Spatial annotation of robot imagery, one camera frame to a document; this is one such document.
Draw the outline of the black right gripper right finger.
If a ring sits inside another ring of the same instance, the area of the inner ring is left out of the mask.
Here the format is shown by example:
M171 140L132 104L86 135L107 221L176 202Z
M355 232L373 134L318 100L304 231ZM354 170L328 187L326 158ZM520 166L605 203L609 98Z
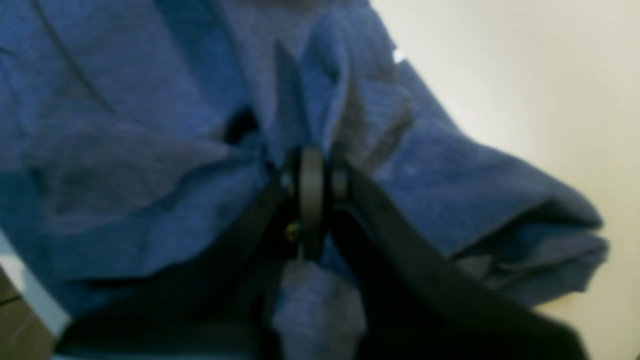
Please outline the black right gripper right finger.
M587 359L573 330L466 275L345 160L330 181L330 232L365 310L355 359Z

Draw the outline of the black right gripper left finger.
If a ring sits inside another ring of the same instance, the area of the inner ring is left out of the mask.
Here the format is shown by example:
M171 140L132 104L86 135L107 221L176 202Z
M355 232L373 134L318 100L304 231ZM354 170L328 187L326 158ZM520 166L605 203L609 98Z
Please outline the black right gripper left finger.
M246 211L195 258L78 317L56 360L282 360L272 328L290 260L323 251L322 151L294 153Z

